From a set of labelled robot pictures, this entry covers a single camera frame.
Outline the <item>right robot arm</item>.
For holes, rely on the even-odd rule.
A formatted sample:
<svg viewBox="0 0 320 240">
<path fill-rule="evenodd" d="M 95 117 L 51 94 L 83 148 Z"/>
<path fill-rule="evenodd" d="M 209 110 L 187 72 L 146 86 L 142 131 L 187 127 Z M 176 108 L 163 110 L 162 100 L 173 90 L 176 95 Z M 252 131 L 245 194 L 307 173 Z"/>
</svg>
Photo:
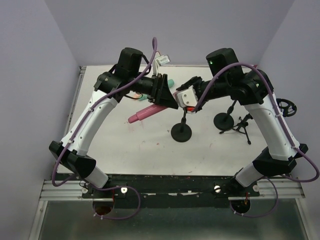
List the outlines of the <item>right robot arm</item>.
<svg viewBox="0 0 320 240">
<path fill-rule="evenodd" d="M 232 48 L 215 50 L 206 60 L 212 80 L 193 77 L 182 84 L 175 93 L 178 105 L 189 113 L 196 113 L 209 100 L 230 97 L 253 118 L 267 144 L 252 163 L 235 174 L 230 186 L 245 188 L 263 177 L 286 177 L 308 148 L 290 131 L 267 74 L 254 67 L 244 73 L 245 64 L 239 62 Z"/>
</svg>

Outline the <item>pink toy microphone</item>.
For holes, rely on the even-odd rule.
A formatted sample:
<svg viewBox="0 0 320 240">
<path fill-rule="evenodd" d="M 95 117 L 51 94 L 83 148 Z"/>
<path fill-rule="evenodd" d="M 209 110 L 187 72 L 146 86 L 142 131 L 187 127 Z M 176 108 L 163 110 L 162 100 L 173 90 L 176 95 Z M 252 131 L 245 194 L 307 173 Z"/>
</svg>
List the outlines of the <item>pink toy microphone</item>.
<svg viewBox="0 0 320 240">
<path fill-rule="evenodd" d="M 156 105 L 156 104 L 153 104 L 153 105 L 150 105 L 138 112 L 136 112 L 134 115 L 130 116 L 128 118 L 128 122 L 130 124 L 132 123 L 135 123 L 137 121 L 142 121 L 146 118 L 149 118 L 163 110 L 167 109 L 167 107 L 165 106 L 160 106 L 160 105 Z"/>
</svg>

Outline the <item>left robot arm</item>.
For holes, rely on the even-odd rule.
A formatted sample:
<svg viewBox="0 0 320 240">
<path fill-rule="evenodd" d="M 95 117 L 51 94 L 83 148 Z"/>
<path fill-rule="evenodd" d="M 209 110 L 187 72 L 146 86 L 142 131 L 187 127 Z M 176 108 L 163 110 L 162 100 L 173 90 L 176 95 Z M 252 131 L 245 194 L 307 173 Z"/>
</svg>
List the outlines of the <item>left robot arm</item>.
<svg viewBox="0 0 320 240">
<path fill-rule="evenodd" d="M 129 117 L 129 123 L 144 120 L 167 108 L 177 109 L 168 76 L 159 73 L 159 68 L 170 61 L 169 56 L 161 55 L 156 46 L 150 58 L 140 50 L 124 48 L 118 62 L 98 76 L 89 102 L 71 130 L 60 141 L 52 141 L 49 145 L 56 158 L 55 164 L 72 171 L 74 177 L 103 188 L 109 177 L 97 167 L 96 160 L 87 155 L 94 136 L 129 92 L 147 95 L 152 104 Z"/>
</svg>

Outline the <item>black round-base mic stand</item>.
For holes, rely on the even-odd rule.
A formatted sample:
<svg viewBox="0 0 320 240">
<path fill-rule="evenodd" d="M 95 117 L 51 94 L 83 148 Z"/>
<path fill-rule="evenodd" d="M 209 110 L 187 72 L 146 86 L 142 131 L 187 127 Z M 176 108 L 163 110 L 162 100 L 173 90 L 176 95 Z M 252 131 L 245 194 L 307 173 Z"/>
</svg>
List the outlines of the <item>black round-base mic stand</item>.
<svg viewBox="0 0 320 240">
<path fill-rule="evenodd" d="M 183 111 L 181 121 L 175 124 L 170 131 L 171 137 L 178 143 L 185 143 L 192 137 L 192 129 L 187 125 L 187 111 Z"/>
</svg>

